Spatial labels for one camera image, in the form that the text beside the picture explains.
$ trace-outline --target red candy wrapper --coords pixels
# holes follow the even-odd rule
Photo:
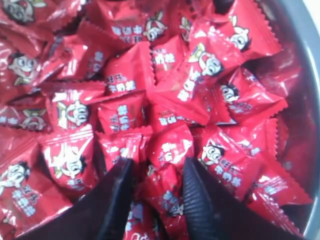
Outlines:
[[[267,119],[288,107],[283,97],[268,92],[258,79],[245,68],[238,68],[231,77],[220,81],[220,90],[231,117],[237,123],[243,123],[252,117]]]
[[[175,166],[167,163],[159,170],[149,171],[142,184],[143,198],[160,214],[169,237],[177,239],[181,233],[187,233],[182,178]]]
[[[28,57],[4,39],[0,39],[0,58],[0,102],[29,93],[40,71],[39,59]]]
[[[221,126],[223,132],[250,156],[268,154],[275,161],[277,155],[277,119],[265,119],[248,125]]]
[[[270,223],[289,233],[303,237],[299,229],[279,207],[275,200],[267,194],[253,189],[247,196],[245,203],[248,208],[268,220]]]
[[[299,184],[277,161],[277,119],[267,119],[246,126],[222,127],[248,155],[256,156],[264,162],[256,181],[261,193],[272,197],[283,205],[302,205],[311,203],[311,199]]]
[[[113,33],[126,44],[149,41],[152,45],[169,40],[170,6],[142,12],[133,1],[93,1],[86,6],[90,22]]]
[[[146,162],[145,147],[152,133],[151,127],[130,129],[109,135],[96,132],[104,155],[106,170],[110,171],[120,157],[132,159],[136,167]]]
[[[64,82],[44,85],[42,91],[50,98],[47,101],[47,109],[53,129],[73,130],[88,122],[95,126],[95,109],[89,108],[87,104],[92,99],[103,96],[105,87],[103,82]]]
[[[152,136],[146,152],[156,169],[171,163],[182,172],[186,157],[194,156],[193,136],[185,123],[173,124]]]
[[[107,59],[128,47],[86,20],[80,23],[75,35],[64,36],[60,41],[72,53],[72,58],[56,80],[90,79],[100,71]]]
[[[140,91],[115,99],[97,99],[98,118],[106,134],[139,128],[145,124],[146,93]]]
[[[56,132],[40,138],[42,154],[52,179],[69,196],[80,197],[93,189],[94,133],[91,125],[76,131]]]
[[[260,159],[247,155],[236,142],[212,124],[203,131],[202,151],[198,158],[240,201],[262,169]]]
[[[5,216],[4,222],[15,227],[15,237],[71,207],[56,186],[36,168],[38,151],[37,140],[29,138],[2,159],[1,213]]]
[[[50,132],[52,127],[46,100],[41,93],[36,92],[0,107],[0,124],[28,131]]]
[[[156,92],[167,92],[173,101],[190,103],[195,97],[197,85],[211,88],[218,80],[245,62],[241,52],[226,36],[203,19],[193,23],[190,36],[190,52],[173,71],[170,81],[162,81]]]
[[[254,0],[235,0],[227,15],[230,22],[219,29],[247,60],[271,56],[282,50],[266,16]]]
[[[132,202],[123,240],[155,240],[154,217],[151,208],[142,202]]]
[[[168,72],[180,64],[188,52],[187,45],[180,36],[152,48],[152,62],[157,82],[166,81]]]
[[[139,42],[123,55],[110,59],[102,75],[107,82],[107,94],[112,97],[141,90],[149,91],[155,81],[150,43]]]

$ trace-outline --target ridged plastic texture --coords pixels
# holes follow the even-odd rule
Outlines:
[[[183,204],[192,240],[301,240],[236,200],[195,158],[185,161]]]
[[[132,160],[119,160],[72,208],[18,240],[122,240],[133,195],[132,168]]]

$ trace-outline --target wrapped candy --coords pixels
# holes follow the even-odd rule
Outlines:
[[[247,60],[272,56],[282,50],[266,16],[254,0],[235,0],[227,16],[229,22],[218,29]]]
[[[66,194],[80,197],[96,185],[94,133],[91,125],[44,135],[39,140],[50,175]]]
[[[251,117],[267,119],[288,107],[286,100],[268,92],[258,79],[245,68],[238,68],[233,75],[219,82],[220,90],[214,89],[215,95],[222,95],[231,117],[242,123]]]
[[[199,161],[242,201],[259,176],[261,159],[248,155],[215,125],[204,129],[201,142]]]
[[[153,221],[154,218],[150,207],[143,202],[133,201],[130,205],[123,240],[156,239]]]
[[[145,124],[145,91],[127,94],[119,98],[97,99],[98,118],[106,134],[139,128]]]
[[[2,222],[15,228],[15,237],[71,207],[53,182],[36,167],[38,151],[37,140],[29,138],[2,159],[0,205],[5,216]]]
[[[187,233],[182,203],[182,178],[173,164],[167,163],[158,170],[150,168],[143,181],[143,199],[160,214],[164,227],[172,239]]]
[[[155,81],[150,43],[139,42],[123,55],[110,59],[101,73],[107,82],[109,96],[120,97],[132,92],[150,91]]]
[[[95,126],[95,110],[89,108],[87,103],[103,96],[105,87],[103,82],[64,82],[44,85],[42,91],[50,98],[47,101],[47,109],[53,129],[72,130],[88,122]]]
[[[152,136],[146,153],[156,169],[171,163],[177,170],[182,171],[186,157],[194,155],[193,136],[185,123],[173,124]]]
[[[136,168],[140,163],[145,163],[145,148],[152,133],[149,126],[113,134],[96,132],[104,155],[106,170],[110,171],[120,157],[132,159]]]

